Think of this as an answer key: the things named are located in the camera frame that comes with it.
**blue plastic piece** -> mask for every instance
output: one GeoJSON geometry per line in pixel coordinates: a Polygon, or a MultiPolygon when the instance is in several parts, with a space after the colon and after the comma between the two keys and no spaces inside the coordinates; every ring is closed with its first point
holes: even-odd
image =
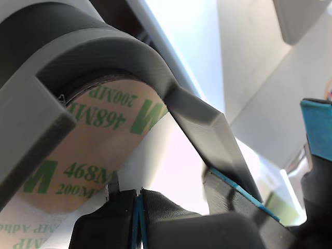
{"type": "Polygon", "coordinates": [[[332,105],[301,101],[311,154],[332,161],[332,105]]]}
{"type": "Polygon", "coordinates": [[[139,207],[140,214],[140,223],[141,223],[141,234],[142,234],[142,242],[144,249],[147,249],[147,234],[146,234],[146,226],[145,226],[145,214],[144,214],[144,203],[143,196],[140,194],[137,198],[137,203],[139,207]]]}
{"type": "Polygon", "coordinates": [[[220,171],[218,171],[215,168],[211,168],[210,171],[213,174],[215,174],[216,176],[218,176],[221,180],[223,180],[224,182],[226,182],[228,185],[230,185],[231,187],[235,188],[240,194],[242,194],[243,196],[245,196],[248,200],[250,200],[253,204],[255,204],[259,209],[261,209],[264,212],[268,213],[276,221],[278,221],[278,222],[280,221],[280,219],[278,217],[276,217],[270,210],[268,210],[261,202],[259,202],[258,200],[256,200],[247,191],[245,191],[239,184],[237,184],[236,182],[233,182],[231,179],[229,179],[228,177],[226,177],[224,174],[220,173],[220,171]]]}
{"type": "Polygon", "coordinates": [[[139,227],[139,204],[138,197],[135,197],[134,200],[134,214],[133,214],[133,231],[131,236],[131,249],[136,249],[137,243],[137,232],[139,227]]]}

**tape backing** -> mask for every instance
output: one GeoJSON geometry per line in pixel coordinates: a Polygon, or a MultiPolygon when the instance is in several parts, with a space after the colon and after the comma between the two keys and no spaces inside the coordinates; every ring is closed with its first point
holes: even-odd
{"type": "Polygon", "coordinates": [[[2,248],[39,248],[71,212],[104,190],[168,112],[147,84],[104,73],[81,77],[59,96],[78,124],[0,213],[2,248]]]}

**blue tape strip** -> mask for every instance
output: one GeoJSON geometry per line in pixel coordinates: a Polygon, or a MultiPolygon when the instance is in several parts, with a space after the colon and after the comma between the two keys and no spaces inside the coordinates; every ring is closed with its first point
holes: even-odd
{"type": "Polygon", "coordinates": [[[147,234],[146,234],[146,226],[145,226],[145,214],[144,214],[144,203],[143,196],[140,194],[137,198],[139,214],[140,214],[140,223],[141,223],[141,234],[142,234],[142,242],[144,249],[148,249],[147,247],[147,234]]]}
{"type": "Polygon", "coordinates": [[[226,177],[224,174],[220,173],[220,171],[218,171],[215,168],[210,169],[210,171],[213,174],[215,174],[216,176],[218,176],[221,180],[226,182],[228,185],[235,188],[240,194],[245,196],[248,200],[250,200],[253,204],[255,204],[259,209],[261,209],[264,212],[268,213],[276,221],[278,221],[278,222],[280,221],[280,219],[278,217],[276,217],[270,210],[268,210],[261,202],[256,200],[252,195],[250,195],[247,191],[245,191],[239,184],[237,184],[236,182],[233,182],[231,179],[226,177]]]}
{"type": "Polygon", "coordinates": [[[137,232],[139,227],[139,204],[137,201],[138,197],[134,200],[134,214],[133,214],[133,230],[131,236],[131,249],[136,249],[137,243],[137,232]]]}
{"type": "Polygon", "coordinates": [[[332,105],[301,101],[311,154],[332,161],[332,105]]]}

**white surface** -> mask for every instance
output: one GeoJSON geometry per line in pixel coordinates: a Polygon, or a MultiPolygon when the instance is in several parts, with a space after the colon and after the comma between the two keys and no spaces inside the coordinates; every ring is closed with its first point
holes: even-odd
{"type": "Polygon", "coordinates": [[[246,161],[250,173],[255,180],[260,195],[265,202],[270,194],[281,185],[277,167],[263,160],[252,149],[237,140],[241,153],[246,161]]]}
{"type": "Polygon", "coordinates": [[[327,11],[327,13],[328,13],[329,15],[332,16],[332,3],[330,3],[330,4],[327,6],[326,11],[327,11]]]}
{"type": "Polygon", "coordinates": [[[308,160],[307,158],[303,158],[297,169],[292,171],[288,177],[289,177],[289,181],[293,187],[294,193],[301,205],[302,208],[305,207],[305,202],[303,200],[303,191],[302,191],[302,184],[301,184],[301,180],[302,177],[307,174],[308,172],[310,172],[309,169],[309,164],[308,164],[308,160]]]}
{"type": "Polygon", "coordinates": [[[120,190],[139,192],[143,187],[158,191],[184,209],[208,214],[204,167],[191,142],[167,113],[118,171],[120,190]]]}
{"type": "Polygon", "coordinates": [[[286,184],[286,187],[287,187],[287,190],[290,194],[290,197],[292,199],[292,206],[295,208],[297,214],[298,214],[298,217],[296,218],[295,221],[293,221],[292,223],[292,226],[300,226],[302,225],[304,222],[306,222],[307,220],[307,214],[305,212],[304,209],[302,209],[301,205],[300,205],[300,202],[299,200],[297,199],[297,196],[294,192],[294,189],[291,185],[291,182],[287,176],[287,173],[285,170],[280,170],[280,174],[282,175],[284,181],[285,181],[285,184],[286,184]]]}
{"type": "Polygon", "coordinates": [[[218,13],[225,114],[232,123],[291,46],[282,40],[272,0],[218,0],[218,13]]]}
{"type": "Polygon", "coordinates": [[[225,112],[216,0],[127,0],[178,82],[225,112]]]}
{"type": "Polygon", "coordinates": [[[332,77],[332,17],[323,14],[233,121],[234,135],[283,168],[303,148],[300,101],[323,98],[332,77]]]}

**white wall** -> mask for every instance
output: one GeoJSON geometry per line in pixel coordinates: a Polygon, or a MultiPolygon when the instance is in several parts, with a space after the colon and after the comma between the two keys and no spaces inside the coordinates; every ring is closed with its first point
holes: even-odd
{"type": "Polygon", "coordinates": [[[325,13],[232,122],[234,135],[285,167],[306,142],[300,101],[322,99],[331,77],[332,17],[325,13]]]}
{"type": "Polygon", "coordinates": [[[272,0],[218,0],[226,118],[232,123],[291,49],[272,0]]]}
{"type": "Polygon", "coordinates": [[[177,81],[225,112],[217,0],[127,0],[177,81]]]}

